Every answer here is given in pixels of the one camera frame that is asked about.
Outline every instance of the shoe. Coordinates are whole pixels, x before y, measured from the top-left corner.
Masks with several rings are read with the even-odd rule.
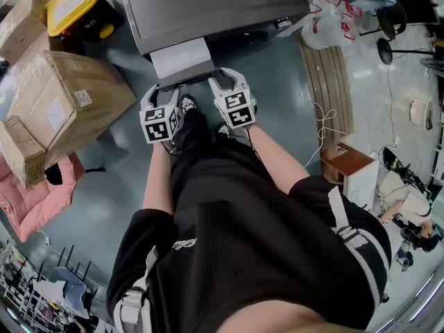
[[[180,109],[182,110],[182,113],[186,115],[186,113],[193,108],[196,108],[196,102],[193,97],[190,95],[182,96],[180,99]]]
[[[228,124],[226,123],[219,124],[219,126],[217,127],[217,135],[219,137],[231,138],[231,130],[228,127]]]

